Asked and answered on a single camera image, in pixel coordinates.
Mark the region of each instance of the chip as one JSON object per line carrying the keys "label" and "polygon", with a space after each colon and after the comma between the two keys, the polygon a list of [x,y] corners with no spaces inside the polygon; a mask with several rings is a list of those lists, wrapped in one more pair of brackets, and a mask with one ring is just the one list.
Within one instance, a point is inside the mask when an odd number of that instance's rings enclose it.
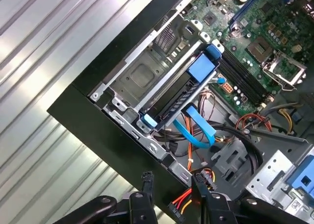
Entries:
{"label": "chip", "polygon": [[276,33],[275,33],[275,35],[276,35],[277,37],[280,37],[281,34],[282,34],[282,32],[281,32],[280,30],[277,30]]}
{"label": "chip", "polygon": [[276,26],[273,23],[270,23],[268,29],[273,30]]}
{"label": "chip", "polygon": [[242,19],[241,24],[243,25],[243,27],[246,27],[249,23],[247,20]]}
{"label": "chip", "polygon": [[266,61],[273,52],[273,48],[261,36],[257,37],[256,40],[254,40],[254,42],[252,42],[247,49],[260,63]]}
{"label": "chip", "polygon": [[212,25],[217,21],[217,17],[215,14],[213,14],[211,11],[209,11],[203,18],[203,20],[206,22],[208,25]]}
{"label": "chip", "polygon": [[263,5],[263,7],[261,8],[261,10],[262,10],[262,12],[263,12],[264,14],[266,14],[267,12],[269,12],[269,11],[271,10],[271,8],[272,8],[271,3],[266,2],[266,3]]}
{"label": "chip", "polygon": [[283,45],[285,45],[288,42],[288,39],[286,37],[283,37],[281,42]]}

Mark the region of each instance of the black wire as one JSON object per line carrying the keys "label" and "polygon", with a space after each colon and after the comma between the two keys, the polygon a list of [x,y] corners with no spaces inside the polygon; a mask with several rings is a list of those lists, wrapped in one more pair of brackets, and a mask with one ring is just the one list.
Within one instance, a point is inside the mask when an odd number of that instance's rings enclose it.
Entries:
{"label": "black wire", "polygon": [[288,131],[284,129],[283,127],[276,126],[276,125],[271,125],[273,128],[278,129],[278,132],[283,132],[284,134],[288,134]]}

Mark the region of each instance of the metal panel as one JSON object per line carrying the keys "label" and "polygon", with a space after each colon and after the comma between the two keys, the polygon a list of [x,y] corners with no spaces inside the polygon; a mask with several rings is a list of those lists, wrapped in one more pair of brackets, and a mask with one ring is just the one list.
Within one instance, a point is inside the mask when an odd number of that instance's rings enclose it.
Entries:
{"label": "metal panel", "polygon": [[46,110],[150,1],[0,0],[1,223],[53,223],[134,189]]}

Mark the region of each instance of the sticker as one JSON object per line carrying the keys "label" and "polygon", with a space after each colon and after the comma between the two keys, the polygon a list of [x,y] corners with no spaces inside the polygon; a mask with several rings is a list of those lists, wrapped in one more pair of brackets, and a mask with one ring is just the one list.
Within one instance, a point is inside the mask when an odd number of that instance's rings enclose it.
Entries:
{"label": "sticker", "polygon": [[291,204],[286,208],[286,212],[290,213],[291,215],[297,214],[299,210],[302,208],[303,202],[299,198],[295,198]]}

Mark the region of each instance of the blue ram slot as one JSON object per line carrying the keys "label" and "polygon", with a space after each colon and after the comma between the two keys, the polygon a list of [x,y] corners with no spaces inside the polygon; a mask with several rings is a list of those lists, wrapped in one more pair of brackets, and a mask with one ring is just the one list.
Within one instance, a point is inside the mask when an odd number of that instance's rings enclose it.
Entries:
{"label": "blue ram slot", "polygon": [[251,7],[251,5],[255,2],[256,0],[248,0],[245,5],[232,17],[230,21],[230,27],[232,27],[235,22],[240,20],[240,18],[247,12],[247,10]]}

